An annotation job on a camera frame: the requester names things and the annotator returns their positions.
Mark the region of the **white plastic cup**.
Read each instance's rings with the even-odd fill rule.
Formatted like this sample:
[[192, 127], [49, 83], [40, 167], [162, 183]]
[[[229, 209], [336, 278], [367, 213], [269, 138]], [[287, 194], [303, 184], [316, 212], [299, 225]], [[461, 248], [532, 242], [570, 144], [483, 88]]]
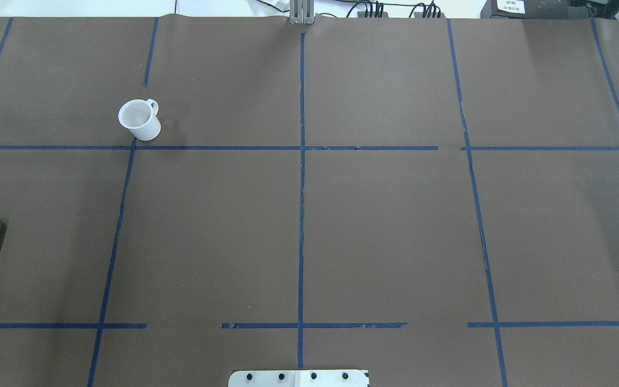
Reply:
[[158, 102], [153, 99], [133, 99], [123, 104], [118, 112], [118, 121], [139, 141], [151, 141], [161, 132], [157, 117]]

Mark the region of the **brown paper table cover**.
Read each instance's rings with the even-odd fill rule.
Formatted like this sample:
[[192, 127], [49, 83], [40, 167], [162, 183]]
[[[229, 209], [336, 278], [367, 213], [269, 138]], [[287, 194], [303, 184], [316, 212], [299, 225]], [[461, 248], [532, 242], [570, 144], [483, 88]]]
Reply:
[[619, 386], [619, 20], [0, 18], [0, 221], [0, 386]]

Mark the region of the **silver metal mounting plate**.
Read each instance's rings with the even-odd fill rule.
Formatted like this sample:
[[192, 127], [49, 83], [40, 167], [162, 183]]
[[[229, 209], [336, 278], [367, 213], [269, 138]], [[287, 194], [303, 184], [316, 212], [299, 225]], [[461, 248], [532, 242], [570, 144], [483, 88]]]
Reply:
[[239, 370], [228, 386], [369, 386], [369, 372], [359, 369]]

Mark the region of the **black device with white label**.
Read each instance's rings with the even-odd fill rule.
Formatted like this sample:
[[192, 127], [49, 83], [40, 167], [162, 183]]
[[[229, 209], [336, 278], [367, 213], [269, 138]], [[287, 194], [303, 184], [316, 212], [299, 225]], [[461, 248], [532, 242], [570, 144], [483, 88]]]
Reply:
[[619, 1], [486, 1], [481, 19], [614, 19]]

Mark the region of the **grey aluminium profile post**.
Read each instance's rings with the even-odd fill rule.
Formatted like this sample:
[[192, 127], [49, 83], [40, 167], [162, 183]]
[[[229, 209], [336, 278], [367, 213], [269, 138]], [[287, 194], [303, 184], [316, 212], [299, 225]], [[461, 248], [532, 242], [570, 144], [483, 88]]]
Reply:
[[290, 0], [289, 22], [291, 25], [311, 25], [315, 23], [314, 0]]

